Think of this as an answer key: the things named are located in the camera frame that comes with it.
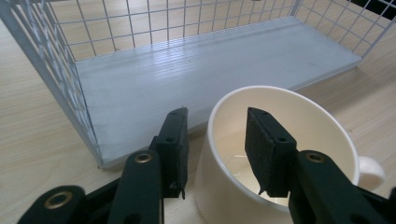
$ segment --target mug rim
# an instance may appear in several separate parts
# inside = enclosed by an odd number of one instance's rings
[[[351,180],[351,182],[354,185],[358,184],[360,169],[359,169],[359,156],[358,156],[357,150],[356,150],[351,138],[349,137],[349,135],[345,131],[345,129],[341,126],[341,124],[327,110],[325,110],[323,107],[321,107],[320,105],[318,105],[314,101],[312,101],[312,100],[306,98],[305,96],[302,96],[301,94],[296,93],[294,91],[289,91],[289,90],[282,89],[282,88],[279,88],[279,87],[274,87],[274,86],[256,85],[256,86],[246,86],[246,87],[243,87],[243,88],[239,88],[239,89],[231,91],[231,92],[227,93],[225,96],[223,96],[216,103],[215,107],[213,108],[212,112],[210,113],[209,122],[207,123],[207,133],[206,133],[206,135],[207,135],[207,139],[208,139],[208,144],[209,144],[210,150],[211,150],[211,152],[212,152],[212,154],[213,154],[213,156],[215,158],[216,163],[219,165],[220,170],[224,174],[226,174],[226,176],[243,193],[245,193],[250,199],[256,201],[257,203],[265,203],[266,205],[273,206],[273,207],[277,208],[278,210],[281,210],[281,211],[284,211],[284,212],[289,212],[289,208],[287,206],[282,205],[282,204],[278,204],[278,203],[274,203],[274,202],[271,202],[271,201],[268,201],[268,200],[264,199],[263,197],[259,196],[258,194],[254,193],[253,191],[251,191],[250,189],[245,187],[239,180],[237,180],[236,177],[233,176],[233,174],[231,174],[231,172],[225,166],[225,164],[222,161],[221,156],[220,156],[220,154],[217,151],[216,146],[215,146],[215,140],[214,140],[214,137],[213,137],[213,122],[214,122],[214,119],[215,119],[215,116],[217,114],[217,111],[218,111],[219,107],[223,104],[223,102],[225,100],[227,100],[231,96],[237,94],[238,92],[246,91],[246,90],[252,90],[252,89],[271,89],[271,90],[276,90],[276,91],[287,92],[289,94],[292,94],[295,97],[298,97],[298,98],[301,98],[301,99],[307,101],[308,103],[312,104],[313,106],[315,106],[316,108],[321,110],[321,112],[323,112],[327,117],[331,118],[331,120],[334,122],[334,124],[339,129],[339,131],[342,132],[342,134],[346,138],[350,148],[352,149],[352,154],[353,154],[354,163],[355,163],[355,172],[353,174],[353,179]]]

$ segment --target mug handle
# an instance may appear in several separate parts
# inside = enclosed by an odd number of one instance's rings
[[[361,170],[359,187],[374,190],[385,182],[385,171],[378,161],[370,157],[359,156],[359,168]]]

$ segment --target cream-colored cup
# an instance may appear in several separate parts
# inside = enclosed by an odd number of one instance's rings
[[[295,138],[299,150],[330,156],[353,184],[361,182],[363,188],[373,189],[385,180],[381,166],[358,157],[341,125],[313,101],[276,87],[245,87],[224,96],[208,122],[194,187],[195,200],[208,223],[292,223],[288,199],[257,194],[259,183],[245,153],[250,106],[271,113]]]

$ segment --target white mug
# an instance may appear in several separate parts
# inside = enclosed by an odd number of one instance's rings
[[[221,98],[209,118],[194,184],[195,200],[208,223],[292,223],[288,199],[257,194],[260,186],[245,152],[248,107],[272,114],[299,150],[330,156],[353,184],[374,189],[385,180],[381,166],[359,157],[346,131],[313,101],[276,87],[245,87]]]

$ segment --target wooden table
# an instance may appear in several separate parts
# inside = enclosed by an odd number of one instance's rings
[[[334,115],[360,155],[378,160],[396,186],[396,27],[360,65],[299,91]],[[45,191],[79,185],[86,192],[120,176],[97,168],[66,115],[0,24],[0,223],[15,223]],[[204,133],[191,136],[186,201],[165,200],[167,223],[205,223],[195,205],[194,170]]]

